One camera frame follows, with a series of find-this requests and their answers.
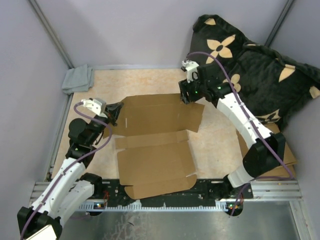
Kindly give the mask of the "brown cardboard box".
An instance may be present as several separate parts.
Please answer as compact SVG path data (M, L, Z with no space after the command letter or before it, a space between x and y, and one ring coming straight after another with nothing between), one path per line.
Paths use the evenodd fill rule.
M127 96L112 127L119 183L134 200L191 189L196 167L188 132L198 132L205 106L180 94Z

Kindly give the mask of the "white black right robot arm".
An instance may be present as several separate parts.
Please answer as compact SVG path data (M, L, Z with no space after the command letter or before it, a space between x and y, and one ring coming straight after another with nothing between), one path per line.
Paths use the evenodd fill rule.
M178 83L180 99L185 104L201 98L212 103L233 123L248 148L242 164L223 179L224 195L234 198L242 185L283 163L285 137L263 126L240 100L232 84L210 86L205 69L194 61L184 61L181 69L186 72L186 79Z

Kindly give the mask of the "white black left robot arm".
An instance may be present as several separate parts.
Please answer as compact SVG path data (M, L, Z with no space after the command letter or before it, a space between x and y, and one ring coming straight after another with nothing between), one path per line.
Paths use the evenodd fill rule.
M105 130L112 135L112 127L123 108L123 102L106 104L100 98L83 99L73 107L80 116L68 126L69 148L62 165L44 192L30 207L22 207L17 213L20 238L35 236L46 226L51 226L56 239L79 206L90 197L103 195L102 178L86 173Z

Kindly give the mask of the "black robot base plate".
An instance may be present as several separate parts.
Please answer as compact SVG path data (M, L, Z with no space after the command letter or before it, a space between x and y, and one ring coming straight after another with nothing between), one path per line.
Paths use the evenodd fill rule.
M221 179L198 179L195 185L188 190L158 195L143 199L134 200L125 193L125 187L120 185L118 179L104 179L102 181L102 191L86 202L102 202L99 208L127 206L133 202L140 202L143 207L213 207L216 202L227 202L230 214L233 209L234 216L238 216L243 210L243 201L252 199L251 193L245 193L241 187L233 189L229 193L222 192L223 182ZM88 212L92 216L97 216L102 212Z

